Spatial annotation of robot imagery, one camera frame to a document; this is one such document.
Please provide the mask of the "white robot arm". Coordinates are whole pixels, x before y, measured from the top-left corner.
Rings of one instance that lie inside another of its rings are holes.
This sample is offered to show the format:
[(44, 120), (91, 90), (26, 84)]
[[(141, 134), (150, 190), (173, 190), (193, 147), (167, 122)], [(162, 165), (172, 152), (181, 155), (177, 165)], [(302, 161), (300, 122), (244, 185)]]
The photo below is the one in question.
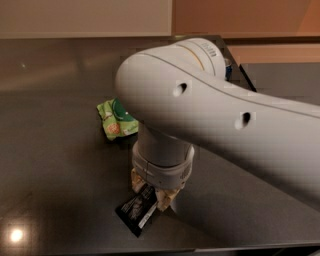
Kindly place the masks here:
[(225, 79), (220, 50), (202, 38), (127, 58), (115, 92), (139, 121), (133, 164), (147, 183), (177, 189), (200, 146), (317, 208), (320, 112), (316, 105), (272, 97)]

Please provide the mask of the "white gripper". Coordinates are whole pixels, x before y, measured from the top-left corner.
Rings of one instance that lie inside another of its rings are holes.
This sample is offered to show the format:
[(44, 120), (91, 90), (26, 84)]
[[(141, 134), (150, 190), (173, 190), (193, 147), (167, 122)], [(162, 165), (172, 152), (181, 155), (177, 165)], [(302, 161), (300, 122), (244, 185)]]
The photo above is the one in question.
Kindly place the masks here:
[(146, 184), (156, 190), (157, 208), (164, 212), (192, 173), (195, 150), (186, 142), (136, 142), (132, 150), (131, 185), (138, 193)]

